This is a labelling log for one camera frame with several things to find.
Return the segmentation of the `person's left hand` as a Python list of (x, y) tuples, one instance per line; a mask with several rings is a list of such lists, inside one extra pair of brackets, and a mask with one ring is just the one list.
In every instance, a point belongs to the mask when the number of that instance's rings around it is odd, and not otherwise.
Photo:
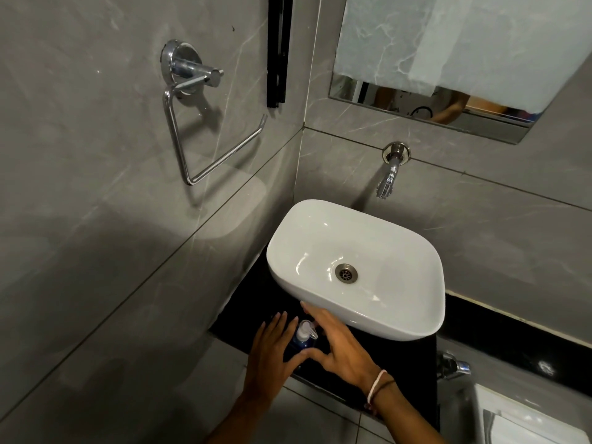
[(283, 361), (284, 351), (297, 328), (298, 317), (294, 317), (290, 321), (290, 340), (277, 342), (277, 323), (280, 316), (281, 313), (276, 313), (268, 324), (268, 347), (266, 349), (256, 349), (256, 336), (253, 340), (243, 392), (256, 392), (275, 399), (285, 381), (298, 367), (289, 366), (289, 361)]

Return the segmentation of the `person's right hand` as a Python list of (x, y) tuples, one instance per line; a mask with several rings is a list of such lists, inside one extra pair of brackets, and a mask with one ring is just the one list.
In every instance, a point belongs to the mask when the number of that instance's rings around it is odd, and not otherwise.
[(307, 302), (301, 301), (300, 304), (304, 312), (320, 324), (329, 341), (330, 353), (326, 354), (327, 363), (322, 367), (359, 388), (367, 397), (373, 379), (381, 369), (336, 316)]

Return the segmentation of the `blue soap pump bottle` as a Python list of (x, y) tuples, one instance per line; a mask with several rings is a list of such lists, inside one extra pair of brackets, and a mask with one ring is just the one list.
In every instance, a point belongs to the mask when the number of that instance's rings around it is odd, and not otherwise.
[(304, 349), (314, 348), (318, 338), (319, 334), (313, 321), (301, 321), (284, 351), (283, 361), (289, 361)]

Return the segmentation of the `person's left forearm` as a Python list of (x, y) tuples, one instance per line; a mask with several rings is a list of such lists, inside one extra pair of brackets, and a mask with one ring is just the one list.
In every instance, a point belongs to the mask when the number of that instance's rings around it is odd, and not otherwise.
[(244, 391), (233, 407), (201, 444), (249, 444), (274, 397)]

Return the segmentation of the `person's right forearm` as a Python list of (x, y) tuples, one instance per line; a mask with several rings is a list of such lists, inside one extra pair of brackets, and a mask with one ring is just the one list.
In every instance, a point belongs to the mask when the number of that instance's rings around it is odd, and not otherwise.
[[(373, 379), (366, 399), (369, 401), (373, 388), (390, 378), (394, 379), (387, 371), (380, 370)], [(396, 444), (447, 444), (442, 435), (421, 416), (401, 391), (396, 399), (385, 405), (385, 409), (378, 414)]]

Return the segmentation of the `black stone counter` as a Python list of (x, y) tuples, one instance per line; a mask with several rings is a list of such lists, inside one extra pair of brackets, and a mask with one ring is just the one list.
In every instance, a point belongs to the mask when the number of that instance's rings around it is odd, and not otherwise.
[[(218, 339), (245, 353), (251, 350), (253, 338), (261, 323), (269, 322), (276, 313), (287, 312), (288, 321), (295, 316), (300, 320), (310, 318), (304, 314), (298, 299), (285, 292), (273, 279), (266, 260), (266, 251), (265, 247), (210, 327), (210, 332)], [(411, 405), (440, 431), (436, 336), (397, 342), (353, 327), (350, 330), (374, 362), (394, 377), (398, 388)], [(366, 397), (358, 388), (325, 371), (313, 360), (307, 360), (299, 366), (290, 380), (297, 380), (312, 390), (359, 411), (362, 417), (376, 421), (382, 419), (365, 407)]]

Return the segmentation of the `white ceramic sink basin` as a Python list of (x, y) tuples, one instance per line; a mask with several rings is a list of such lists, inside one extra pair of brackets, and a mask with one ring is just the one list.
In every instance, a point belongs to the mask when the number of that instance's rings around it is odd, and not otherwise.
[[(266, 259), (276, 282), (348, 326), (407, 342), (445, 319), (445, 278), (436, 249), (402, 226), (328, 201), (296, 203), (274, 232)], [(337, 280), (348, 263), (358, 280)]]

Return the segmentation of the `chrome angle valve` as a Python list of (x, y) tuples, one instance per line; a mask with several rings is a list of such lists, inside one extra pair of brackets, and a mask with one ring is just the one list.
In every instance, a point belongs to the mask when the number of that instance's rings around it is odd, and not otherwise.
[(454, 380), (461, 376), (471, 375), (470, 364), (458, 360), (447, 351), (438, 351), (436, 360), (437, 380)]

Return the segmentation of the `black stone ledge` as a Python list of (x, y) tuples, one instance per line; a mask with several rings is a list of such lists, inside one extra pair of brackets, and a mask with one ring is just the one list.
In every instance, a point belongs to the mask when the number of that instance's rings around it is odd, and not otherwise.
[(592, 347), (446, 294), (439, 335), (592, 398)]

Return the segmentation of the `white toilet cistern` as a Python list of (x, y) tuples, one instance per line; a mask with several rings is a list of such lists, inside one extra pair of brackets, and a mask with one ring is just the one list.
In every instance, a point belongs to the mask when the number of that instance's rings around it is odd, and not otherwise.
[(588, 434), (476, 384), (476, 444), (592, 444)]

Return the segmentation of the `chrome wall faucet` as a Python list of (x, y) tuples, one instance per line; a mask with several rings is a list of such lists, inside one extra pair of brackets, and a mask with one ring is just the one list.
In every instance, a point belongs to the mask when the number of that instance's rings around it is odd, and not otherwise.
[(400, 167), (406, 164), (410, 158), (411, 151), (408, 145), (403, 142), (394, 141), (383, 148), (382, 159), (388, 166), (388, 171), (376, 187), (377, 198), (386, 199), (391, 195)]

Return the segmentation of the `wall mirror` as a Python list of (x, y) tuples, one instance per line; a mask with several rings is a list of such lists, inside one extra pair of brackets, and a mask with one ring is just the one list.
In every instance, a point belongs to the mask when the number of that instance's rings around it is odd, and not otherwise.
[(509, 144), (520, 143), (546, 110), (529, 113), (446, 88), (435, 88), (431, 95), (424, 96), (334, 72), (329, 96)]

